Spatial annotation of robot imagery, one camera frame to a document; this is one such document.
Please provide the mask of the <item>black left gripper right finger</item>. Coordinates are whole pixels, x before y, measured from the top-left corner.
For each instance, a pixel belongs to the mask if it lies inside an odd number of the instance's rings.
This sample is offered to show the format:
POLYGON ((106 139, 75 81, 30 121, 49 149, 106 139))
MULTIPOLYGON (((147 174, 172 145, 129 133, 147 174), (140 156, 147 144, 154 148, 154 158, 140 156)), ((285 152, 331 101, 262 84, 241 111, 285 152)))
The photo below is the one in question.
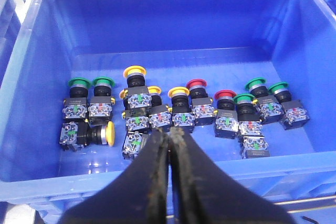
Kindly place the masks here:
POLYGON ((170 148, 175 223, 295 222, 222 171, 184 129, 171 129, 170 148))

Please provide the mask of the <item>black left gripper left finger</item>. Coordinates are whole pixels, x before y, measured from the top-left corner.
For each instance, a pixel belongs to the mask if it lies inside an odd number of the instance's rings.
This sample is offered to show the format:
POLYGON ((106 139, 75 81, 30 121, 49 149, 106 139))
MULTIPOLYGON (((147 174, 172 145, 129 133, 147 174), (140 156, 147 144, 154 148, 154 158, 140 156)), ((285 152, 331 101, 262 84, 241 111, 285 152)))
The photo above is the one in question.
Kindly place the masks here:
POLYGON ((166 223, 168 135, 155 130, 109 185, 68 209, 59 223, 166 223))

